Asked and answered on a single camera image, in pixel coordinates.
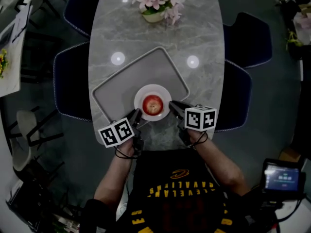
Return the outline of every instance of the white bowl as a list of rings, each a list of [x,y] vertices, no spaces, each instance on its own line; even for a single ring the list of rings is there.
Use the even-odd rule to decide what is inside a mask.
[[[157,95],[163,101],[163,110],[160,114],[156,116],[150,116],[144,112],[142,109],[142,102],[149,95]],[[142,87],[135,95],[134,98],[134,107],[135,109],[139,108],[142,112],[142,118],[146,121],[159,121],[166,117],[170,112],[169,102],[172,101],[171,95],[167,89],[158,85],[158,84],[149,84]]]

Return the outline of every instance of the flower pot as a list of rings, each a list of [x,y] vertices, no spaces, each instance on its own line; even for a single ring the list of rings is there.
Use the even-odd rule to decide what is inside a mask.
[[[144,14],[141,14],[141,15],[145,18],[147,22],[154,23],[154,22],[159,22],[164,19],[164,15],[161,15],[161,13],[162,12],[158,12],[158,13],[151,14],[151,15],[144,15]]]

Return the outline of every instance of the screen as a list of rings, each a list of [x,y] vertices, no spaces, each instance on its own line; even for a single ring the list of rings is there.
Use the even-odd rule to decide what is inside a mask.
[[[268,165],[264,171],[266,190],[298,191],[299,169]]]

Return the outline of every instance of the red apple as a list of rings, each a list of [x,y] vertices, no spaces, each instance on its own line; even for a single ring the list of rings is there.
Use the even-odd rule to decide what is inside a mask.
[[[142,102],[142,109],[150,116],[156,116],[163,110],[163,101],[157,95],[149,95]]]

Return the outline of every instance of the floor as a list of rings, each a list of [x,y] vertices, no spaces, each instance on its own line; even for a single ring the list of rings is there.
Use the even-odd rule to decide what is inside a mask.
[[[62,14],[65,3],[51,2]],[[277,158],[291,142],[300,92],[299,69],[286,52],[286,30],[274,0],[219,2],[225,24],[234,23],[237,13],[245,11],[266,21],[273,36],[272,60],[248,70],[253,79],[253,93],[246,125],[214,136],[215,143],[241,167],[249,185],[254,186],[259,182],[264,159]],[[51,13],[37,13],[41,14],[32,18],[42,25],[39,32],[62,38],[62,49],[87,41],[63,19],[56,19]],[[24,55],[25,59],[36,59],[29,53]],[[42,84],[22,83],[20,92],[5,97],[6,121],[12,123],[18,110],[30,110],[37,105],[41,107],[38,119],[55,109],[51,80]],[[58,115],[44,128],[43,135],[57,132],[64,132],[65,136],[45,144],[38,153],[41,154],[39,161],[51,170],[64,160],[66,164],[59,170],[51,191],[59,199],[69,188],[70,202],[84,205],[93,196],[114,153],[96,141],[91,123]]]

